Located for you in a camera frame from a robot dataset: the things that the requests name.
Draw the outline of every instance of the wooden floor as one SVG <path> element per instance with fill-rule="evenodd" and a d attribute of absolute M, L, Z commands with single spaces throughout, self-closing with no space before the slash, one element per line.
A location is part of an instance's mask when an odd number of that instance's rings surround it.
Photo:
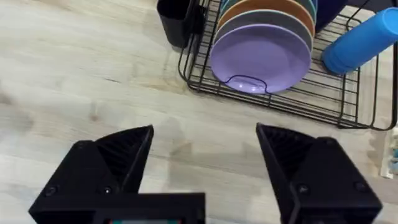
<path fill-rule="evenodd" d="M 194 94 L 155 5 L 0 0 L 0 223 L 33 223 L 28 208 L 75 141 L 148 124 L 140 192 L 204 191 L 208 223 L 279 223 L 257 122 L 337 138 L 384 202 L 377 223 L 398 223 L 398 184 L 378 177 L 388 133 Z"/>

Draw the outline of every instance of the dish rack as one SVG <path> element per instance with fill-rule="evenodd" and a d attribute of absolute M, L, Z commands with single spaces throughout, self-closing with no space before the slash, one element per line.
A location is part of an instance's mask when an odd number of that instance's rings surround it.
<path fill-rule="evenodd" d="M 200 16 L 195 16 L 190 38 L 187 40 L 188 47 L 182 49 L 178 70 L 191 90 L 263 106 L 332 124 L 341 129 L 387 131 L 396 125 L 398 115 L 397 44 L 393 46 L 392 78 L 390 77 L 388 86 L 381 82 L 381 77 L 384 75 L 380 74 L 379 55 L 368 65 L 372 72 L 364 73 L 361 67 L 340 77 L 328 73 L 320 60 L 320 55 L 327 45 L 361 23 L 356 16 L 363 6 L 352 16 L 340 14 L 317 34 L 310 71 L 300 83 L 279 93 L 265 92 L 252 95 L 227 87 L 225 83 L 233 77 L 222 82 L 211 71 L 210 50 L 215 38 L 216 21 L 220 16 L 220 5 L 221 0 L 201 0 L 198 6 Z M 389 89 L 387 94 L 381 91 L 386 89 Z M 391 96 L 391 102 L 386 102 L 386 99 L 379 100 L 381 95 Z M 378 104 L 383 106 L 381 111 L 377 107 Z M 381 112 L 387 112 L 388 115 L 379 116 Z"/>

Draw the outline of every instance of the black cup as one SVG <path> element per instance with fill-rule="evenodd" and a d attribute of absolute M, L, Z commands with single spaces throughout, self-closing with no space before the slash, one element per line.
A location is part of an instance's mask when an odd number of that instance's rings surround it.
<path fill-rule="evenodd" d="M 185 48 L 194 27 L 198 0 L 159 0 L 157 12 L 162 20 L 167 40 L 173 46 Z"/>

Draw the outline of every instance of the blue object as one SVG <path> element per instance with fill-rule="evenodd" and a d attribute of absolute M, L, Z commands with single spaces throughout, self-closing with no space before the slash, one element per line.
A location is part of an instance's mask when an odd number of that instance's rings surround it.
<path fill-rule="evenodd" d="M 398 40 L 398 7 L 390 7 L 342 35 L 322 53 L 326 67 L 344 74 L 362 66 Z"/>

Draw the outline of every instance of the plate stack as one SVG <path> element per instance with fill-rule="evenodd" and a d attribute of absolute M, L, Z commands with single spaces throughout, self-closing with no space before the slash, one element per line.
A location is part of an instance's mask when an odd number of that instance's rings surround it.
<path fill-rule="evenodd" d="M 317 0 L 223 0 L 211 67 L 235 90 L 286 90 L 307 74 Z"/>

